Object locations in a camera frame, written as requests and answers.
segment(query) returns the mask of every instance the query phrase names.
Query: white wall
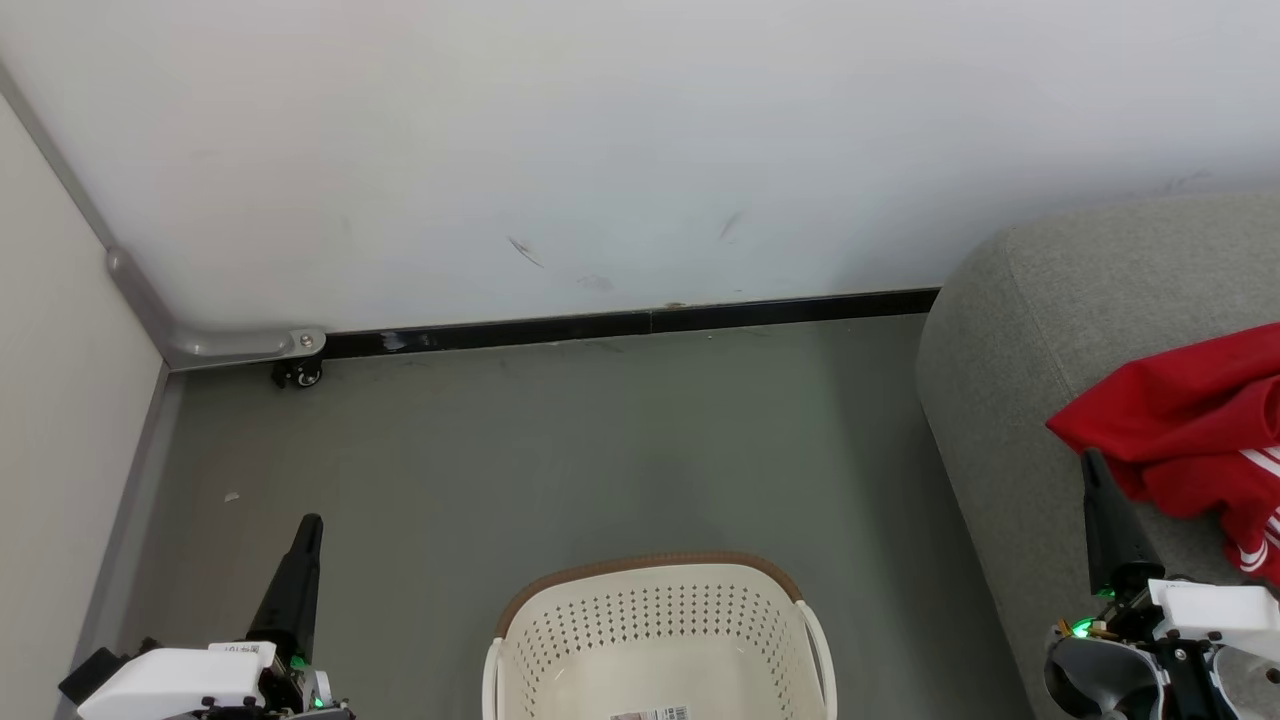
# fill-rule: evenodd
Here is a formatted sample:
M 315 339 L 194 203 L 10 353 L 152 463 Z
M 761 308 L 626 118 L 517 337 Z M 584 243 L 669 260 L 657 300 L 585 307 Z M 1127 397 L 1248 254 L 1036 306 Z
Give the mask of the white wall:
M 1266 0 L 0 0 L 0 59 L 187 319 L 356 329 L 931 286 L 1047 210 L 1251 184 L 1277 28 Z
M 0 100 L 0 712 L 54 714 L 160 356 Z

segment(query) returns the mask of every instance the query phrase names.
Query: green led light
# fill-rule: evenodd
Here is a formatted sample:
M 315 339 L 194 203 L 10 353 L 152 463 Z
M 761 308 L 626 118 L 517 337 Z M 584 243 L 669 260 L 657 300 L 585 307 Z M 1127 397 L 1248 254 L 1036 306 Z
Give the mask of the green led light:
M 1092 625 L 1093 625 L 1093 618 L 1076 620 L 1076 623 L 1071 625 L 1071 634 L 1078 638 L 1087 638 L 1089 637 L 1089 626 Z

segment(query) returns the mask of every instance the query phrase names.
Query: red garment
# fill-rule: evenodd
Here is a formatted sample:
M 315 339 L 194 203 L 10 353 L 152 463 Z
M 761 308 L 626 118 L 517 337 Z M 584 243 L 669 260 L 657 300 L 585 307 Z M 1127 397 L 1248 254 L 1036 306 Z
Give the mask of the red garment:
M 1228 559 L 1280 583 L 1280 323 L 1134 360 L 1047 424 L 1130 498 L 1221 512 Z

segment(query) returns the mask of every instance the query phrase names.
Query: sticker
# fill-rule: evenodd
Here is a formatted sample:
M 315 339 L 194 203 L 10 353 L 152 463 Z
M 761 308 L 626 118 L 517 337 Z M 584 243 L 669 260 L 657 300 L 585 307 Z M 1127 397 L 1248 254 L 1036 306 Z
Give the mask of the sticker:
M 209 650 L 216 650 L 221 652 L 252 652 L 257 655 L 257 664 L 262 667 L 270 667 L 275 661 L 275 643 L 261 641 L 261 642 L 237 642 L 237 643 L 212 643 Z
M 611 715 L 609 720 L 689 720 L 689 706 L 673 705 L 659 710 L 623 712 L 622 715 Z

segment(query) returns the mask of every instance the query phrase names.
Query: basket handle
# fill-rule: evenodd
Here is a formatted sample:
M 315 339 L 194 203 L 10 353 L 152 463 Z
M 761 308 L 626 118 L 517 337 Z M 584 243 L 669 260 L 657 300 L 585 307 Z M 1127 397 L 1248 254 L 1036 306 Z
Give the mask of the basket handle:
M 498 648 L 502 647 L 502 638 L 494 638 L 489 646 L 489 653 L 484 657 L 484 678 L 480 680 L 480 714 L 484 720 L 497 720 L 498 717 Z
M 831 646 L 827 644 L 827 635 L 822 632 L 822 623 L 818 623 L 818 616 L 809 605 L 797 600 L 796 607 L 804 616 L 804 624 L 813 639 L 814 655 L 818 656 L 818 669 L 822 671 L 822 702 L 827 706 L 827 720 L 836 720 L 836 666 L 831 661 Z

